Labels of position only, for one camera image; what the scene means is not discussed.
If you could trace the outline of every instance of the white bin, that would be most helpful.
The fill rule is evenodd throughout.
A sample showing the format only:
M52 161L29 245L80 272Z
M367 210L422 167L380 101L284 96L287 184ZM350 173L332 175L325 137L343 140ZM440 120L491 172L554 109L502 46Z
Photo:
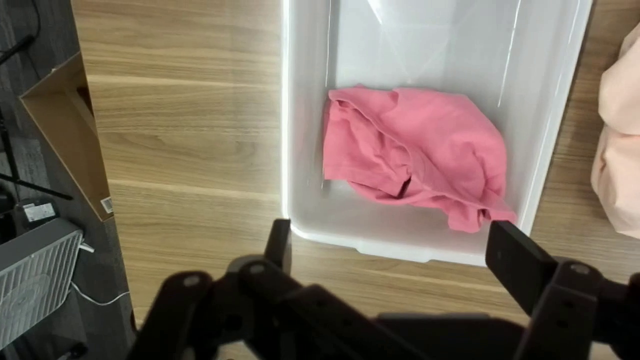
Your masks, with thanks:
M284 0L281 210L300 237L400 259L483 264L486 229L381 205L322 178L325 91L461 91L509 155L507 203L529 231L591 0Z

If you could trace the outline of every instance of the towel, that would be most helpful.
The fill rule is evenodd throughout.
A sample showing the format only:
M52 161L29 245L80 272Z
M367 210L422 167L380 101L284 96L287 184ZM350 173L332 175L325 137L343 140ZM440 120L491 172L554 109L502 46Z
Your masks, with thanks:
M614 229L640 237L640 24L623 38L620 57L600 80L604 120L591 165L591 188Z
M466 96L358 85L327 97L325 180L345 180L380 203L438 207L449 229L513 220L503 140Z

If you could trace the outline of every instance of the cardboard box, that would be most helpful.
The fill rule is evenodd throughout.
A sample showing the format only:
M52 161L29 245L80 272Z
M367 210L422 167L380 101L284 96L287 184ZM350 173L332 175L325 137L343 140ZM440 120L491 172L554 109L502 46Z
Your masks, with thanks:
M82 56L52 70L20 100L95 216L110 220L110 192Z

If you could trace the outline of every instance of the white plastic tray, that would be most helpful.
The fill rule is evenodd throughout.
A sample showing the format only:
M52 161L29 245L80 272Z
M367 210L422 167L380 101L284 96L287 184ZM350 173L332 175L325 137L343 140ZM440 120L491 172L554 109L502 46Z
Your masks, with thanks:
M300 237L400 259L483 264L486 228L436 210L367 202L322 178L325 91L417 85L461 91L509 155L507 202L529 231L591 0L284 0L281 211Z

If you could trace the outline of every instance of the wood grain surface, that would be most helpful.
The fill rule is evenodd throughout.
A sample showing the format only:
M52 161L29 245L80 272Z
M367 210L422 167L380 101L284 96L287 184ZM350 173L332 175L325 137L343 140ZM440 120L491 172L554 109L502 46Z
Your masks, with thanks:
M168 273L220 276L232 257L261 249L280 211L278 6L73 0L137 322ZM597 80L637 20L635 0L595 0L533 225L552 253L581 257L616 280L640 270L640 242L612 231L587 178L602 127ZM295 242L293 276L322 281L366 313L525 320L483 267Z

